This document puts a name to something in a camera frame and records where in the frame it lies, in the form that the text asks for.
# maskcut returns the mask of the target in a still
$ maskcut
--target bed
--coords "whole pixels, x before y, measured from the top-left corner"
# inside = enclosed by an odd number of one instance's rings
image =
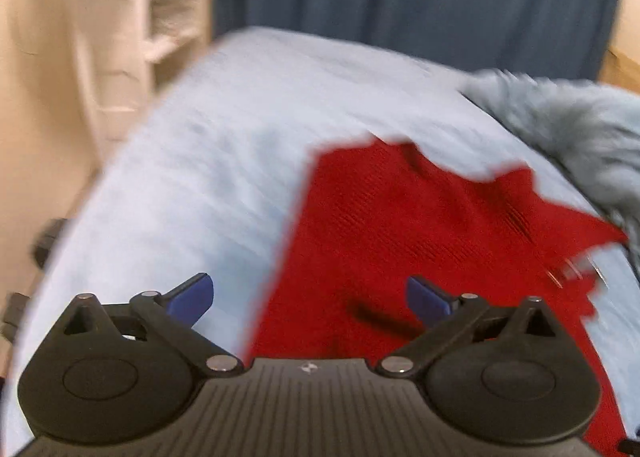
[[[17,377],[78,293],[121,303],[205,271],[216,297],[195,328],[242,353],[318,148],[366,142],[371,133],[408,137],[469,178],[523,162],[540,195],[594,213],[551,162],[460,95],[467,76],[281,30],[226,36],[136,132],[65,230],[18,337],[3,394],[2,454],[32,437]],[[640,424],[640,355],[629,350],[640,345],[640,290],[621,247],[593,257],[607,286],[592,296],[598,315],[588,333],[631,434]]]

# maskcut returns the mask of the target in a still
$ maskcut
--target black gripper pad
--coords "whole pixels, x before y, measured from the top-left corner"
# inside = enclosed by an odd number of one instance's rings
[[[596,457],[579,439],[505,447],[453,429],[405,379],[364,360],[255,360],[210,379],[183,415],[142,439],[79,447],[39,438],[21,457]]]

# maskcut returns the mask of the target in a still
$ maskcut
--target metal pin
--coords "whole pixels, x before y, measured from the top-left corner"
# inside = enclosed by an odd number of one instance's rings
[[[564,287],[562,287],[562,284],[560,283],[560,280],[558,280],[558,278],[555,277],[555,275],[551,272],[551,271],[547,271],[546,275],[551,279],[551,281],[553,283],[555,283],[560,289],[564,289]]]
[[[564,261],[566,262],[566,265],[568,265],[569,268],[575,273],[575,276],[578,277],[579,280],[582,280],[582,273],[578,271],[578,268],[575,267],[575,264],[569,259],[564,259]]]
[[[595,263],[593,262],[593,259],[589,255],[587,255],[587,260],[589,260],[589,263],[591,264],[591,267],[593,267],[593,270],[598,275],[598,278],[600,278],[600,280],[602,280],[602,283],[604,284],[604,287],[606,287],[608,289],[609,285],[607,284],[607,281],[604,279],[604,275],[600,271],[600,268],[597,265],[595,265]]]

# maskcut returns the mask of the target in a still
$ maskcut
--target shelving unit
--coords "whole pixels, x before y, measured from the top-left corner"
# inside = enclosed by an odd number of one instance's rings
[[[209,13],[210,0],[73,0],[79,92],[100,162],[206,50]]]

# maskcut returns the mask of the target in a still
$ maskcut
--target red towel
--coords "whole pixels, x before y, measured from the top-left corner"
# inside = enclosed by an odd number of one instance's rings
[[[546,272],[590,247],[625,241],[599,218],[540,198],[528,167],[475,182],[438,168],[411,143],[335,150],[319,158],[251,357],[380,359],[423,330],[405,304],[409,275],[494,305],[542,296],[600,380],[586,440],[614,457],[625,432],[580,320],[594,313],[594,280],[559,289]]]

